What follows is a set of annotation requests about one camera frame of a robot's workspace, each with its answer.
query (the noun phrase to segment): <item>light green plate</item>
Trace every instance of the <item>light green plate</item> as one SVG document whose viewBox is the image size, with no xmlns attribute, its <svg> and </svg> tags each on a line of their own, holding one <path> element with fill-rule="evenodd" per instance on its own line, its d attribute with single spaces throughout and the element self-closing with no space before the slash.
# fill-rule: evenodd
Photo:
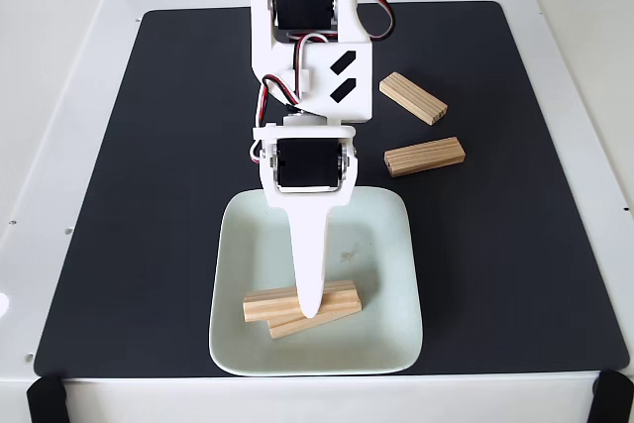
<svg viewBox="0 0 634 423">
<path fill-rule="evenodd" d="M 398 195 L 356 187 L 350 204 L 333 209 L 326 280 L 355 282 L 363 311 L 273 340 L 266 322 L 245 323 L 249 291 L 293 286 L 286 214 L 269 208 L 261 190 L 236 195 L 220 233 L 209 350 L 238 375 L 386 373 L 418 358 L 423 326 L 409 222 Z"/>
</svg>

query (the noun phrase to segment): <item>white table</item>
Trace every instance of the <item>white table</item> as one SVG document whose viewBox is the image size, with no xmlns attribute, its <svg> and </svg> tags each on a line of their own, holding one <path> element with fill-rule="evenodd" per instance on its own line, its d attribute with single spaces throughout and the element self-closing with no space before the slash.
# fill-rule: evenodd
<svg viewBox="0 0 634 423">
<path fill-rule="evenodd" d="M 0 197 L 8 203 L 4 213 L 9 220 L 4 223 L 17 222 L 8 226 L 0 246 L 0 292 L 6 291 L 11 298 L 9 312 L 0 318 L 0 380 L 5 380 L 0 383 L 0 416 L 6 421 L 29 421 L 24 391 L 34 375 L 24 355 L 35 351 L 44 325 L 69 241 L 64 231 L 76 220 L 138 29 L 136 20 L 151 8 L 248 4 L 248 0 L 82 0 L 79 4 L 72 1 L 75 0 L 58 2 L 57 8 L 61 10 L 47 10 L 38 7 L 36 0 L 0 0 L 0 11 L 13 14 L 3 15 L 0 24 L 0 34 L 3 34 L 0 47 L 3 52 L 10 52 L 9 61 L 5 55 L 0 59 L 0 71 L 5 73 L 0 75 L 5 82 L 0 85 L 2 104 L 17 103 L 22 105 L 23 111 L 17 114 L 15 108 L 0 109 L 0 137 L 4 138 L 0 145 L 23 140 L 21 148 L 11 146 L 11 150 L 4 153 L 0 150 L 0 163 L 15 163 L 16 169 L 21 167 L 2 182 L 8 184 L 6 189 L 0 189 Z M 535 0 L 497 1 L 507 15 L 619 323 L 632 349 L 634 301 L 629 292 L 629 283 L 634 279 L 634 269 L 630 269 L 634 256 L 632 216 L 623 211 L 625 199 L 546 28 L 540 7 Z M 581 22 L 584 32 L 613 25 L 623 32 L 625 48 L 625 33 L 631 30 L 632 24 L 622 25 L 623 18 L 619 14 L 625 16 L 627 14 L 622 12 L 629 12 L 631 20 L 631 8 L 628 10 L 629 5 L 624 2 L 601 16 L 598 14 L 602 4 L 598 2 L 541 2 L 609 159 L 632 197 L 634 187 L 629 187 L 634 182 L 626 183 L 623 177 L 628 176 L 627 169 L 624 172 L 619 161 L 627 167 L 623 148 L 631 150 L 634 142 L 631 139 L 628 142 L 624 136 L 625 140 L 611 142 L 614 131 L 624 131 L 619 128 L 621 122 L 626 121 L 619 118 L 631 115 L 631 110 L 627 112 L 623 106 L 613 105 L 608 96 L 613 114 L 606 120 L 601 115 L 606 97 L 599 94 L 598 87 L 591 87 L 596 83 L 590 73 L 597 69 L 610 68 L 612 74 L 618 74 L 615 55 L 603 54 L 603 49 L 596 47 L 591 47 L 589 52 L 585 36 L 568 35 L 568 26 L 579 29 Z M 574 10 L 576 15 L 564 15 L 561 7 L 569 12 Z M 24 15 L 30 16 L 30 28 L 25 26 L 21 17 Z M 53 44 L 50 38 L 42 37 L 51 27 L 56 38 Z M 10 40 L 4 37 L 7 31 L 13 33 Z M 612 38 L 593 38 L 592 41 L 612 42 Z M 60 42 L 66 47 L 55 46 Z M 26 56 L 17 55 L 21 52 L 26 52 Z M 594 67 L 586 64 L 588 58 Z M 622 74 L 626 77 L 628 61 L 632 70 L 632 59 L 625 55 L 620 59 Z M 33 65 L 43 62 L 45 79 L 50 81 L 51 87 L 25 90 L 16 86 L 39 84 L 42 73 L 37 74 Z M 632 88 L 623 81 L 610 94 L 631 98 Z M 597 101 L 596 110 L 592 105 L 594 101 Z M 19 159 L 5 161 L 15 152 L 21 154 Z M 17 196 L 21 200 L 16 205 Z M 2 213 L 0 210 L 0 218 L 4 218 Z M 265 383 L 261 379 L 232 378 L 109 380 L 72 382 L 67 389 L 71 421 L 86 422 L 250 421 L 255 418 L 319 421 L 326 415 L 336 421 L 581 422 L 589 409 L 593 379 L 594 373 L 588 372 L 270 379 Z"/>
</svg>

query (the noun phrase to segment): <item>black stripe decal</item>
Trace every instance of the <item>black stripe decal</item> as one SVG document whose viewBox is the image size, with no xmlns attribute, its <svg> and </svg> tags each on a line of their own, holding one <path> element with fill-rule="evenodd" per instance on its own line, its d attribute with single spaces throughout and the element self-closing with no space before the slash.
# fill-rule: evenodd
<svg viewBox="0 0 634 423">
<path fill-rule="evenodd" d="M 332 92 L 330 95 L 338 103 L 341 103 L 341 100 L 344 99 L 350 92 L 355 89 L 357 86 L 357 80 L 355 78 L 348 78 L 346 81 L 341 83 L 341 85 Z"/>
<path fill-rule="evenodd" d="M 332 69 L 336 74 L 341 74 L 344 69 L 350 66 L 350 63 L 352 63 L 355 58 L 357 58 L 357 52 L 349 50 L 342 54 L 341 58 L 335 61 L 330 69 Z"/>
</svg>

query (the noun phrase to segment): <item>cable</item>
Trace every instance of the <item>cable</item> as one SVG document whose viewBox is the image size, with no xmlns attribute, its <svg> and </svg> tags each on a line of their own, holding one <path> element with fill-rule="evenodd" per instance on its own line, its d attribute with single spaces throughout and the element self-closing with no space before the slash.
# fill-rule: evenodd
<svg viewBox="0 0 634 423">
<path fill-rule="evenodd" d="M 396 26 L 396 17 L 394 16 L 394 11 L 386 0 L 376 0 L 376 2 L 378 2 L 378 4 L 385 10 L 385 12 L 387 12 L 387 15 L 389 15 L 389 27 L 380 35 L 368 35 L 370 36 L 370 40 L 372 40 L 373 42 L 381 42 L 392 35 L 394 27 Z"/>
<path fill-rule="evenodd" d="M 266 74 L 262 78 L 262 84 L 260 85 L 260 94 L 258 95 L 258 106 L 256 107 L 256 128 L 262 126 L 264 122 L 264 114 L 266 112 L 266 103 L 268 102 L 268 85 L 266 84 L 268 81 L 271 81 L 275 84 L 284 95 L 286 100 L 292 104 L 299 104 L 299 98 L 295 96 L 295 93 L 290 89 L 290 87 L 278 76 L 274 74 Z M 254 143 L 249 148 L 249 156 L 251 160 L 255 163 L 260 163 L 260 159 L 256 156 L 256 148 L 258 147 L 258 143 L 260 140 L 255 140 Z"/>
<path fill-rule="evenodd" d="M 299 78 L 301 76 L 301 65 L 303 59 L 303 49 L 306 42 L 312 40 L 313 42 L 322 42 L 327 44 L 328 39 L 325 35 L 322 34 L 306 34 L 299 38 L 299 40 L 295 43 L 295 48 L 293 50 L 293 69 L 295 70 L 295 95 L 298 98 L 301 98 L 300 88 L 299 88 Z"/>
<path fill-rule="evenodd" d="M 298 41 L 301 40 L 304 35 L 308 34 L 320 34 L 326 37 L 328 40 L 337 40 L 337 33 L 329 30 L 316 30 L 315 32 L 294 32 L 292 34 L 287 32 L 286 37 L 289 40 Z"/>
</svg>

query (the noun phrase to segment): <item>wooden block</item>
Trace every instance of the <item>wooden block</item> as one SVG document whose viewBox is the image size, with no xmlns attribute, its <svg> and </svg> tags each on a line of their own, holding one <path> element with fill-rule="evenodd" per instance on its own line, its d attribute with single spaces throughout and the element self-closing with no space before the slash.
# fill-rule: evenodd
<svg viewBox="0 0 634 423">
<path fill-rule="evenodd" d="M 430 126 L 447 112 L 445 103 L 397 72 L 384 79 L 378 90 Z"/>
<path fill-rule="evenodd" d="M 327 282 L 324 284 L 319 313 L 355 309 L 360 304 L 352 281 Z M 243 307 L 245 322 L 266 321 L 280 316 L 303 316 L 296 287 L 251 292 L 245 297 Z"/>
<path fill-rule="evenodd" d="M 350 316 L 351 314 L 355 314 L 360 311 L 361 302 L 359 301 L 358 305 L 353 309 L 323 312 L 321 314 L 317 314 L 312 319 L 308 319 L 303 315 L 291 319 L 289 319 L 288 317 L 274 317 L 268 320 L 268 330 L 270 331 L 270 336 L 272 338 L 279 339 L 280 337 L 289 336 L 299 331 L 304 331 L 312 327 L 317 327 L 322 324 L 326 324 L 327 322 L 341 319 L 342 317 Z"/>
<path fill-rule="evenodd" d="M 385 165 L 392 177 L 444 167 L 465 160 L 465 151 L 457 138 L 442 139 L 385 153 Z"/>
</svg>

